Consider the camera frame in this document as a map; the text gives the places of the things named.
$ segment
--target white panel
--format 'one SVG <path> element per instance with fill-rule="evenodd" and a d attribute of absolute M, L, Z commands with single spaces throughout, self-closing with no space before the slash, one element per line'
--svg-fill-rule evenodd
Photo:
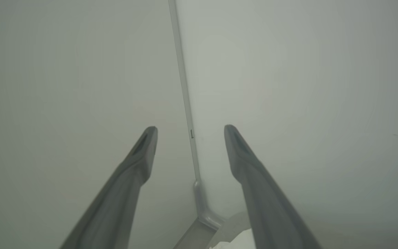
<path fill-rule="evenodd" d="M 398 1 L 177 6 L 210 208 L 245 209 L 231 123 L 307 222 L 398 241 Z"/>
<path fill-rule="evenodd" d="M 196 219 L 167 1 L 0 1 L 0 248 L 60 247 L 147 126 L 159 140 L 131 249 Z"/>

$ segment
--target white wall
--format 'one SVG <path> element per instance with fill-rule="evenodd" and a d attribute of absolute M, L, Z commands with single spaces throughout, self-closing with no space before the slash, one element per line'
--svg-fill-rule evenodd
<path fill-rule="evenodd" d="M 197 217 L 168 2 L 0 0 L 0 249 L 60 247 L 153 125 L 131 249 Z"/>
<path fill-rule="evenodd" d="M 211 209 L 245 209 L 231 123 L 327 248 L 398 247 L 398 1 L 177 6 Z"/>

